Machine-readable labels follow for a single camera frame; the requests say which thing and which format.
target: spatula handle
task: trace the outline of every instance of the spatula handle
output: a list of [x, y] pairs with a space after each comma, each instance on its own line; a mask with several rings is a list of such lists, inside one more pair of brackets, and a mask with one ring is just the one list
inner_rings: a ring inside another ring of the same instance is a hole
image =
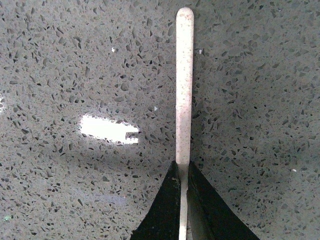
[[188, 7], [176, 16], [176, 117], [175, 161], [189, 165], [192, 77], [194, 53], [194, 14]]

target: white plastic handle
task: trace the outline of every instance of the white plastic handle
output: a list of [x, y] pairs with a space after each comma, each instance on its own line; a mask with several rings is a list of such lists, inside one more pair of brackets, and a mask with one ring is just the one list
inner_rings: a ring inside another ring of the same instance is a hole
[[176, 15], [175, 161], [181, 180], [179, 240], [187, 239], [193, 54], [194, 13], [184, 7]]

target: utensil handle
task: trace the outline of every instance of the utensil handle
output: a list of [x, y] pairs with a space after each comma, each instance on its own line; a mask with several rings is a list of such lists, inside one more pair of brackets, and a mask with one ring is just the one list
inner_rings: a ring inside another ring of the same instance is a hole
[[194, 13], [181, 8], [176, 16], [176, 117], [175, 161], [189, 165], [192, 77], [194, 53]]

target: speckled countertop surface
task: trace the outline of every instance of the speckled countertop surface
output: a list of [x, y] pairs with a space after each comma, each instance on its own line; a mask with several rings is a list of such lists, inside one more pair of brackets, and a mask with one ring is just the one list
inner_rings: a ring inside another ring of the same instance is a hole
[[175, 159], [184, 6], [191, 159], [261, 240], [319, 239], [316, 0], [1, 0], [1, 239], [129, 239]]

